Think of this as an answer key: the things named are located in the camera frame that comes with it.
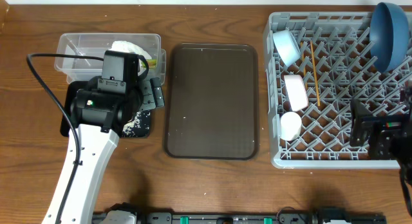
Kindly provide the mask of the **dark blue plate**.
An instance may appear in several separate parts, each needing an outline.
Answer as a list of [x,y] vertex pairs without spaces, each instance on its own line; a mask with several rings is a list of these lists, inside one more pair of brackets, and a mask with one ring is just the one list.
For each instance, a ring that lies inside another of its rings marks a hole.
[[409,23],[405,11],[393,3],[379,3],[371,16],[370,52],[376,57],[376,69],[385,73],[400,66],[407,54],[410,38]]

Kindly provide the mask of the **light blue bowl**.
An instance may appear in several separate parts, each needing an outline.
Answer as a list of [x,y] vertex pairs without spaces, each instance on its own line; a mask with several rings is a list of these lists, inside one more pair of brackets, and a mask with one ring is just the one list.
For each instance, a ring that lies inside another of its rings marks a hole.
[[273,33],[273,41],[276,50],[286,67],[300,59],[299,46],[289,30]]

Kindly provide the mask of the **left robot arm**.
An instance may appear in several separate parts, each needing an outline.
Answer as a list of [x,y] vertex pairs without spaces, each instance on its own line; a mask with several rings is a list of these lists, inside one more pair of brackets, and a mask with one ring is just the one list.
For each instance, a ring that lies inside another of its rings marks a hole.
[[161,83],[147,74],[154,60],[108,50],[102,74],[79,89],[63,111],[68,150],[44,223],[91,223],[104,171],[124,126],[137,112],[164,106]]

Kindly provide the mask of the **yellow snack wrapper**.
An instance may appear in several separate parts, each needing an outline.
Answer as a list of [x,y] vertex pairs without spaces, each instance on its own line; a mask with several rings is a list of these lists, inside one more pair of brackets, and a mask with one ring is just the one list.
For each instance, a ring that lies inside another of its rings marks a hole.
[[158,64],[156,59],[147,59],[147,63],[149,68],[156,68]]

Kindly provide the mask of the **white pink-rimmed bowl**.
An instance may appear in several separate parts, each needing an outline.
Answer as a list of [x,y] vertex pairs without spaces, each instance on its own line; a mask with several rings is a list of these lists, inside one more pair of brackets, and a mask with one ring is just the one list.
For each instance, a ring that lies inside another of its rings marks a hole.
[[284,76],[286,92],[292,111],[300,111],[308,106],[308,97],[303,78],[300,75]]

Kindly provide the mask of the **white napkin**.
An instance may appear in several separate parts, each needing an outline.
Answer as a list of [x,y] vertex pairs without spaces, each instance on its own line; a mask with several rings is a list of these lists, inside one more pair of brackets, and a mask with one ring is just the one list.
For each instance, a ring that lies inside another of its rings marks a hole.
[[124,53],[135,53],[142,55],[146,60],[151,60],[152,56],[148,54],[143,48],[139,47],[132,42],[127,41],[115,41],[110,48],[111,51],[119,51]]

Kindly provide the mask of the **small white green cup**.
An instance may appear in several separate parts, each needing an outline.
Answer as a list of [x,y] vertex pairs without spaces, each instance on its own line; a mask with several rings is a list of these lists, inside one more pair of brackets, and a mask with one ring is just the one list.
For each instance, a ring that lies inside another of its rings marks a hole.
[[292,141],[298,138],[301,132],[302,120],[295,112],[287,112],[280,119],[280,138]]

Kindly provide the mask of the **wooden chopstick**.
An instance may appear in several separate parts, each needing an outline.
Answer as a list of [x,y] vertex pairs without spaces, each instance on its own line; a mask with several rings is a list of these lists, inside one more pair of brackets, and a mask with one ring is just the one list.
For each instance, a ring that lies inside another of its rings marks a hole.
[[313,72],[314,72],[314,83],[315,83],[317,106],[320,107],[321,101],[320,101],[319,86],[318,86],[318,81],[317,81],[317,70],[316,70],[315,55],[314,55],[314,45],[312,41],[310,41],[310,50],[311,50],[312,66],[313,66]]
[[[305,57],[305,54],[304,54],[304,42],[303,41],[300,42],[300,47],[302,49],[301,50],[301,61],[302,61],[302,65],[303,65],[303,75],[305,77],[306,76],[306,63],[304,61],[305,61],[306,57]],[[304,86],[305,86],[305,89],[307,89],[307,82],[305,82],[305,81],[304,81]]]

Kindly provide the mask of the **rice food scraps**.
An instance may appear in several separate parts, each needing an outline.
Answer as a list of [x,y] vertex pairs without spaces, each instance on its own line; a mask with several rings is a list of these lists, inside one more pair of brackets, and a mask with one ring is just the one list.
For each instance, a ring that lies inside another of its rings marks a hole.
[[151,112],[137,112],[132,121],[128,122],[122,131],[122,138],[145,138],[150,134]]

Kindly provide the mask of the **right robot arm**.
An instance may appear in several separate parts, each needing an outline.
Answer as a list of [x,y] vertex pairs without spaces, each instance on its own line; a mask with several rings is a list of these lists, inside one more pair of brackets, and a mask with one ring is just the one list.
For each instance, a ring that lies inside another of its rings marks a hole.
[[368,143],[372,160],[397,161],[406,208],[411,213],[411,113],[377,117],[356,98],[351,100],[350,109],[350,145]]

